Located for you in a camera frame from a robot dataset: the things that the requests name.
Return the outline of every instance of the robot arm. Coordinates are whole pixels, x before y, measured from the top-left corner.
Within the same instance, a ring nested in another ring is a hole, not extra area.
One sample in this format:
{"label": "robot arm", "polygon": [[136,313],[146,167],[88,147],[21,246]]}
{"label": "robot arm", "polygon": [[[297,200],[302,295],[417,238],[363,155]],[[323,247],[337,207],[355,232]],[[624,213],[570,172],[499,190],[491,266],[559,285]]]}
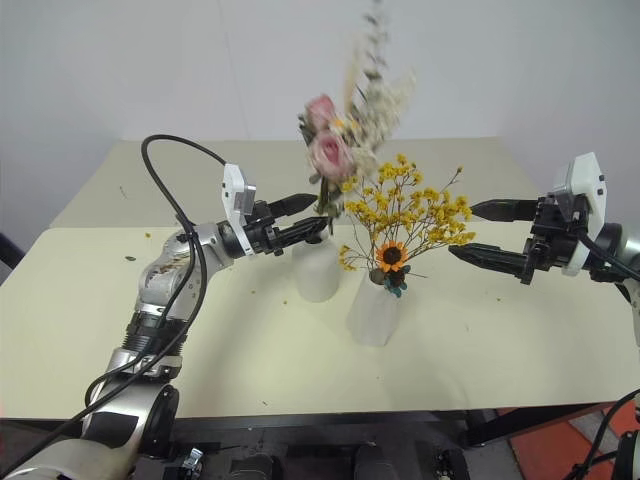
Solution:
{"label": "robot arm", "polygon": [[[561,172],[554,189],[544,197],[489,200],[472,207],[475,215],[487,220],[531,221],[532,236],[523,253],[477,243],[450,246],[449,251],[481,268],[512,274],[527,285],[535,270],[548,271],[554,266],[562,268],[565,275],[587,270],[592,280],[615,284],[631,306],[640,347],[640,236],[622,225],[605,223],[606,197],[604,175],[595,155],[582,155]],[[640,419],[640,395],[635,402],[636,418]],[[593,461],[590,455],[567,478],[583,478]],[[638,431],[628,432],[620,438],[613,478],[636,479],[639,475],[640,437]]]}
{"label": "robot arm", "polygon": [[[280,230],[274,226],[277,218],[306,209],[316,196],[297,194],[270,204],[254,203],[255,187],[246,184],[237,166],[227,164],[224,178],[222,197],[228,220],[194,227],[206,262],[207,282],[234,259],[257,253],[281,255],[285,247],[317,235],[327,225],[326,217],[312,217]],[[114,375],[96,386],[90,403],[139,374],[149,363],[155,364],[87,415],[81,438],[52,444],[6,478],[121,480],[131,473],[139,455],[166,455],[179,401],[170,381],[182,367],[180,352],[186,335],[165,355],[161,352],[184,330],[198,301],[201,266],[195,259],[185,280],[189,262],[188,237],[184,231],[176,232],[165,242],[160,257],[141,275],[125,339],[113,351],[107,367],[107,372]],[[165,312],[182,283],[183,288]]]}

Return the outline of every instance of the red floor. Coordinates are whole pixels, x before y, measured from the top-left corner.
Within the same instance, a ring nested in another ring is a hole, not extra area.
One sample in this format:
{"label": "red floor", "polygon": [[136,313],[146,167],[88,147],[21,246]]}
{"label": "red floor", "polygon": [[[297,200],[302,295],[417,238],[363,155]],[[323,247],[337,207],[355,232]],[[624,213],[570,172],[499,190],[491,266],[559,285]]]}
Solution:
{"label": "red floor", "polygon": [[[613,418],[611,427],[617,435],[638,428],[633,402],[625,405]],[[560,480],[580,463],[591,444],[569,422],[562,422],[511,439],[511,445],[526,480]],[[589,480],[610,480],[610,462],[594,467]]]}

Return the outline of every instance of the white wall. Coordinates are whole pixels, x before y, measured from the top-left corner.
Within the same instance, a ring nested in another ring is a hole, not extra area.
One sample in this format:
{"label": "white wall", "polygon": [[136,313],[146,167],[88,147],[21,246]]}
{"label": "white wall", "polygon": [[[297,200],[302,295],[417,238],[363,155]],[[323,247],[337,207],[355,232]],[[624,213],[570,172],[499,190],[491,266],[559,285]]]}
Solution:
{"label": "white wall", "polygon": [[[297,139],[340,95],[366,0],[0,0],[0,230],[28,247],[116,138]],[[640,178],[640,2],[388,1],[397,138],[503,135],[545,190],[595,150],[610,217]]]}

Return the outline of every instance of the dried flower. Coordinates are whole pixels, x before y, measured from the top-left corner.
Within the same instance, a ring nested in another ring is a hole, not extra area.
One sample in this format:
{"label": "dried flower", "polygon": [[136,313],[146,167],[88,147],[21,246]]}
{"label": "dried flower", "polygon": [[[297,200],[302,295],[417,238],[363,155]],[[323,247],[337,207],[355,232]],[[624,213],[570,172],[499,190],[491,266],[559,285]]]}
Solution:
{"label": "dried flower", "polygon": [[[316,170],[310,180],[322,180],[316,211],[330,217],[339,216],[343,210],[341,194],[347,190],[341,191],[339,185],[348,175],[367,179],[375,175],[376,151],[397,127],[415,84],[413,73],[394,83],[386,82],[382,76],[381,69],[387,65],[382,54],[387,32],[386,18],[379,7],[374,0],[373,11],[365,16],[371,27],[369,42],[365,49],[355,49],[347,71],[344,111],[337,114],[331,98],[321,95],[311,100],[305,114],[298,117]],[[361,54],[366,54],[369,65],[361,65]],[[358,85],[363,78],[366,85]],[[406,159],[403,165],[410,168]],[[379,183],[390,179],[390,174],[387,172]],[[419,183],[420,177],[413,181]]]}
{"label": "dried flower", "polygon": [[347,270],[365,262],[372,271],[380,269],[385,287],[397,296],[407,285],[406,262],[428,250],[447,245],[464,245],[475,233],[467,232],[464,221],[471,218],[467,197],[452,198],[448,187],[457,181],[461,167],[440,191],[427,187],[412,189],[423,181],[415,163],[404,155],[395,164],[378,168],[377,181],[354,176],[342,184],[350,200],[344,208],[369,233],[369,248],[357,237],[357,248],[344,246],[341,264]]}
{"label": "dried flower", "polygon": [[323,177],[339,183],[354,173],[351,152],[342,137],[319,132],[310,145],[311,164]]}

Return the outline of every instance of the white vase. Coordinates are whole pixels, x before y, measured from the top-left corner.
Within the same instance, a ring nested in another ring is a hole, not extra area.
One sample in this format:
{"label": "white vase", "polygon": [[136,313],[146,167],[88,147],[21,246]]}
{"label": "white vase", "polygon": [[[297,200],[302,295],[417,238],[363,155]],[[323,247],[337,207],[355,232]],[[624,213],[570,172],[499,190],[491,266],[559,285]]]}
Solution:
{"label": "white vase", "polygon": [[320,237],[294,245],[293,277],[300,296],[309,302],[330,299],[340,283],[338,247],[326,231]]}
{"label": "white vase", "polygon": [[361,345],[386,345],[398,326],[399,303],[398,297],[365,274],[347,315],[353,339]]}

